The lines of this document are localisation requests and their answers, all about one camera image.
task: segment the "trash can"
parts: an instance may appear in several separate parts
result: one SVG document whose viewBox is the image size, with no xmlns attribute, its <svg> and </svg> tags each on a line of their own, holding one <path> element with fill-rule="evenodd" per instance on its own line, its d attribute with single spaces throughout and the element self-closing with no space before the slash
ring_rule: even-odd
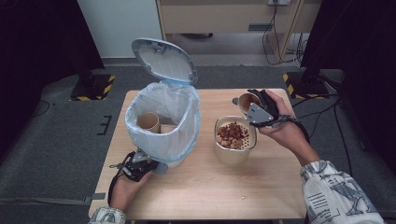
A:
<svg viewBox="0 0 396 224">
<path fill-rule="evenodd" d="M 138 38 L 132 50 L 145 70 L 160 81 L 148 84 L 128 106 L 128 134 L 151 159 L 176 166 L 192 151 L 200 127 L 200 98 L 193 87 L 195 66 L 183 49 L 166 41 Z M 140 128 L 136 121 L 147 112 L 157 114 L 161 124 L 176 128 L 166 133 Z"/>
</svg>

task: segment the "trash can lid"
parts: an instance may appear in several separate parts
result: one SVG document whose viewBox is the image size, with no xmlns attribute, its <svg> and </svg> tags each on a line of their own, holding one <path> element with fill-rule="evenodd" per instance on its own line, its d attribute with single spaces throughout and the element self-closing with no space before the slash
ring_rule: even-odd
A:
<svg viewBox="0 0 396 224">
<path fill-rule="evenodd" d="M 134 56 L 147 72 L 162 79 L 195 84 L 198 75 L 190 56 L 180 47 L 159 39 L 138 38 L 132 43 Z"/>
</svg>

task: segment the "gray floor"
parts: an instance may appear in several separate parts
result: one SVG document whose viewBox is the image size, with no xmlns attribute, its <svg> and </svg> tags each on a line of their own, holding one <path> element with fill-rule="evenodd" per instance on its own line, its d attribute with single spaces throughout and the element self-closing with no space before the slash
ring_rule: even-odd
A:
<svg viewBox="0 0 396 224">
<path fill-rule="evenodd" d="M 282 75 L 300 69 L 295 63 L 268 64 L 261 49 L 261 38 L 260 34 L 214 35 L 208 39 L 178 35 L 173 41 L 186 50 L 198 66 L 197 89 L 286 89 Z M 273 60 L 272 51 L 268 50 L 268 53 L 269 60 Z M 64 78 L 43 90 L 43 102 L 36 109 L 39 116 L 26 125 L 7 161 L 0 167 L 0 198 L 82 201 L 94 193 L 125 93 L 141 90 L 150 82 L 157 81 L 142 67 L 136 66 L 135 60 L 105 60 L 105 63 L 106 72 L 115 75 L 116 79 L 103 101 L 69 101 L 77 76 Z M 337 79 L 341 73 L 332 70 L 326 74 Z M 301 117 L 329 107 L 336 99 L 310 100 L 295 106 L 294 111 Z M 291 100 L 293 104 L 300 101 Z M 336 108 L 354 177 L 381 215 L 396 217 L 395 175 L 375 152 L 361 150 L 346 112 L 339 106 Z M 107 133 L 97 135 L 103 131 L 101 123 L 107 121 L 105 116 L 112 117 Z M 320 117 L 316 114 L 304 118 L 303 123 L 313 134 L 312 146 L 321 157 L 350 173 L 332 110 Z M 88 204 L 2 204 L 0 223 L 86 223 L 88 210 Z M 303 221 L 285 220 L 285 223 Z"/>
</svg>

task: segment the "power outlet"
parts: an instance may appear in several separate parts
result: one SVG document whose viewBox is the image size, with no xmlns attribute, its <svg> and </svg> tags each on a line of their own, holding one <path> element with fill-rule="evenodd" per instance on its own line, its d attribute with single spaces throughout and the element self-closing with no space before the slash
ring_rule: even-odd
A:
<svg viewBox="0 0 396 224">
<path fill-rule="evenodd" d="M 275 2 L 278 6 L 288 6 L 290 5 L 290 0 L 268 0 L 268 5 L 274 6 Z"/>
</svg>

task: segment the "person's left hand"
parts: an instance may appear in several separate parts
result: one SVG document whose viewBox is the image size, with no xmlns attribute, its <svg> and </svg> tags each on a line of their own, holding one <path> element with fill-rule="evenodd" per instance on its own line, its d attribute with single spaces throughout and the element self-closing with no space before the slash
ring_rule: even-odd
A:
<svg viewBox="0 0 396 224">
<path fill-rule="evenodd" d="M 110 207 L 125 212 L 136 193 L 149 181 L 152 174 L 148 172 L 139 182 L 134 182 L 125 175 L 120 176 L 113 189 Z"/>
</svg>

